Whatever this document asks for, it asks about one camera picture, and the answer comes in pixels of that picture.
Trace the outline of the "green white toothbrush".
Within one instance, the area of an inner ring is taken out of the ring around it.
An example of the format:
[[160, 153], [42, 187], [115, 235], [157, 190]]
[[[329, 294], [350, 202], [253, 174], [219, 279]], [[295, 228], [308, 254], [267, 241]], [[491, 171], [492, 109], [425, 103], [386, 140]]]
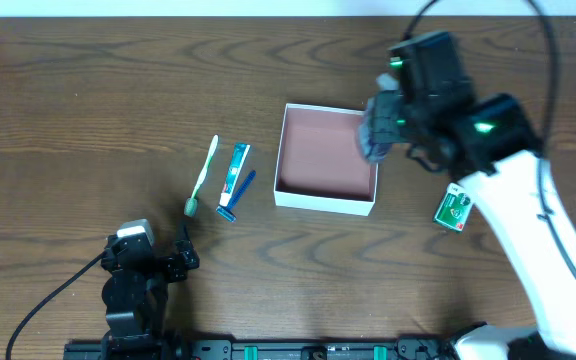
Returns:
[[217, 151], [218, 145], [219, 145], [219, 136], [215, 134], [211, 140], [207, 156], [205, 158], [202, 169], [197, 177], [197, 181], [194, 185], [193, 191], [185, 203], [184, 214], [188, 217], [193, 217], [197, 212], [198, 208], [197, 195], [207, 177], [208, 169], [210, 167], [212, 158], [214, 157], [214, 154]]

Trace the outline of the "clear pump bottle dark liquid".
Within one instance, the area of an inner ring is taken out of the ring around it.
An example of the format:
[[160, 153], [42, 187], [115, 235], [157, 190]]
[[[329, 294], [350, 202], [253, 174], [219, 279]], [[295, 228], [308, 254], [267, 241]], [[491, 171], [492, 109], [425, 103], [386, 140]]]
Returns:
[[379, 91], [366, 103], [363, 119], [358, 127], [358, 141], [363, 157], [369, 163], [381, 162], [392, 145], [401, 140], [399, 112], [401, 92], [399, 82], [387, 73], [376, 79]]

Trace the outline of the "green soap packet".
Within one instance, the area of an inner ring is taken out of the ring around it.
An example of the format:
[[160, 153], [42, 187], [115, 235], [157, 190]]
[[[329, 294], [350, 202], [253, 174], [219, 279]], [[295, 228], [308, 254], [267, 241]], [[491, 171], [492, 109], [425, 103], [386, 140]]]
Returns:
[[449, 230], [462, 232], [474, 206], [472, 198], [455, 183], [450, 183], [433, 216], [433, 221]]

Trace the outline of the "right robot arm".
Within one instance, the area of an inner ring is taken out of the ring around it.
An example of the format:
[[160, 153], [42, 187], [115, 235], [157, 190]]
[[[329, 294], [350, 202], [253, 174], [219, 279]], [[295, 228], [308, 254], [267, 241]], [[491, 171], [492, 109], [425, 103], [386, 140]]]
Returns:
[[518, 102], [508, 94], [424, 101], [382, 90], [368, 101], [359, 134], [371, 161], [399, 142], [432, 151], [489, 224], [528, 296], [535, 328], [474, 327], [452, 339], [452, 357], [576, 359], [576, 229]]

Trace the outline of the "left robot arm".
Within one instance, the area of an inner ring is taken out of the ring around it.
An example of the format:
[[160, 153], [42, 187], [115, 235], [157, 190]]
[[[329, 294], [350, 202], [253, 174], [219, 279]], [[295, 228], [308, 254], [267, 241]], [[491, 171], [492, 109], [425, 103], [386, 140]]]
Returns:
[[171, 254], [156, 255], [154, 243], [145, 219], [124, 223], [107, 237], [101, 266], [111, 275], [102, 290], [111, 337], [109, 355], [151, 353], [165, 358], [178, 354], [176, 336], [164, 332], [168, 285], [186, 280], [200, 260], [185, 226], [180, 227]]

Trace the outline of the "blue disposable razor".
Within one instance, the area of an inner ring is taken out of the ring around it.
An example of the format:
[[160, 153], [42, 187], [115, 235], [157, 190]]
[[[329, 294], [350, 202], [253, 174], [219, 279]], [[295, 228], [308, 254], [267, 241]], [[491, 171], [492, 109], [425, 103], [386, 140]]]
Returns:
[[252, 184], [256, 177], [256, 171], [251, 170], [247, 175], [245, 180], [242, 182], [241, 186], [237, 189], [235, 194], [231, 197], [230, 201], [226, 206], [219, 205], [216, 212], [225, 218], [227, 221], [234, 223], [236, 221], [236, 216], [232, 210], [236, 207], [242, 196], [245, 194], [248, 187]]

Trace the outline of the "teal white toothpaste tube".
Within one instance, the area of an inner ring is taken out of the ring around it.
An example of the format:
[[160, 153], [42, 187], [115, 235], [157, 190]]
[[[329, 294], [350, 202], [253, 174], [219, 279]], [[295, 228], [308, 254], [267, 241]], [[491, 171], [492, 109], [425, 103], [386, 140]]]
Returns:
[[219, 205], [222, 207], [227, 206], [233, 196], [235, 185], [250, 148], [251, 146], [246, 143], [236, 143], [234, 145], [232, 158], [219, 199]]

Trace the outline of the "white box with pink interior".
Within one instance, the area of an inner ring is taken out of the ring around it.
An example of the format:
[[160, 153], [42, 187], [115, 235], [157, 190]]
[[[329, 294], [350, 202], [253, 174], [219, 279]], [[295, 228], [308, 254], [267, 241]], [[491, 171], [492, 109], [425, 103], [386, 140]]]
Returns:
[[360, 153], [363, 112], [288, 103], [274, 177], [278, 207], [367, 216], [377, 195], [378, 166]]

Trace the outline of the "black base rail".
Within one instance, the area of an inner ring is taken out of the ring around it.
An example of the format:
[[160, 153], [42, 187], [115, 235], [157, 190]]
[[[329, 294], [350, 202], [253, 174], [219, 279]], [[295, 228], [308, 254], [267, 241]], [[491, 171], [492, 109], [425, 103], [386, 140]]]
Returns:
[[187, 340], [167, 331], [159, 336], [107, 333], [97, 342], [73, 340], [64, 360], [449, 360], [454, 350], [439, 338], [404, 336], [390, 341]]

